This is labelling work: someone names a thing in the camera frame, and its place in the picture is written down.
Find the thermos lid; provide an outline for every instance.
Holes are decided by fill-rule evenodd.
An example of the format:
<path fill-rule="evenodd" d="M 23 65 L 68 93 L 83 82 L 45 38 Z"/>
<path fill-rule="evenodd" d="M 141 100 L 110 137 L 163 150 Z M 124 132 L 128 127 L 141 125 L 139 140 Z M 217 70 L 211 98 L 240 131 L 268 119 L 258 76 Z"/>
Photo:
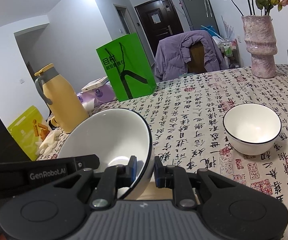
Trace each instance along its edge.
<path fill-rule="evenodd" d="M 35 74 L 34 74 L 34 76 L 38 76 L 38 75 L 40 75 L 41 73 L 43 73 L 43 72 L 45 72 L 46 70 L 49 70 L 50 68 L 53 68 L 54 67 L 54 64 L 53 63 L 51 63 L 51 64 L 48 64 L 47 66 L 45 66 L 44 68 L 42 68 L 39 72 L 36 72 Z"/>

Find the refrigerator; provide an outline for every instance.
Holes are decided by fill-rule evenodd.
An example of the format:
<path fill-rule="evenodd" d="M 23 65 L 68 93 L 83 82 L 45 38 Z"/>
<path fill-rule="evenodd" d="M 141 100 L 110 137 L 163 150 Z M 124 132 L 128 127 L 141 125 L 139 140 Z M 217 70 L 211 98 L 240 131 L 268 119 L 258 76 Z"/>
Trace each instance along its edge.
<path fill-rule="evenodd" d="M 200 30 L 201 25 L 213 26 L 218 32 L 218 26 L 209 0 L 180 0 L 191 31 Z"/>

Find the textured vase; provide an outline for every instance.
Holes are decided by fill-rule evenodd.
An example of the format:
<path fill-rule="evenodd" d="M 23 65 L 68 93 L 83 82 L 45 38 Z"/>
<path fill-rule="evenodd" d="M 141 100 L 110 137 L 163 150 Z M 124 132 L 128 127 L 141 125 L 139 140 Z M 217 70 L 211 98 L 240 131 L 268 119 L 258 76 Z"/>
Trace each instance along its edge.
<path fill-rule="evenodd" d="M 251 54 L 251 72 L 260 78 L 276 75 L 276 37 L 270 16 L 243 16 L 246 49 Z"/>

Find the green paper bag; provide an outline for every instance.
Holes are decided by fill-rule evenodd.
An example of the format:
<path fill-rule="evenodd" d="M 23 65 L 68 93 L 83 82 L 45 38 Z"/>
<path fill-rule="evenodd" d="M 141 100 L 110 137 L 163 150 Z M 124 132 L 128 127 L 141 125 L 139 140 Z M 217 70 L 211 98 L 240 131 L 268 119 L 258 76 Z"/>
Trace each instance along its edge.
<path fill-rule="evenodd" d="M 137 33 L 120 37 L 96 51 L 120 102 L 154 92 L 156 82 Z"/>

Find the dark brown door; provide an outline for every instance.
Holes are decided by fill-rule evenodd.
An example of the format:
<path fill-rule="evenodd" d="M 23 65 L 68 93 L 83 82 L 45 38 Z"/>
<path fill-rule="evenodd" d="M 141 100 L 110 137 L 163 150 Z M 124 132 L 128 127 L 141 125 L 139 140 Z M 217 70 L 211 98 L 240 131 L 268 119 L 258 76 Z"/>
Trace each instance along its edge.
<path fill-rule="evenodd" d="M 135 9 L 154 56 L 160 40 L 184 32 L 172 0 L 153 0 Z"/>
<path fill-rule="evenodd" d="M 33 71 L 33 68 L 31 67 L 31 64 L 29 62 L 26 64 L 26 67 L 27 67 L 27 70 L 29 71 L 33 81 L 36 80 L 37 77 L 34 76 L 35 72 Z"/>

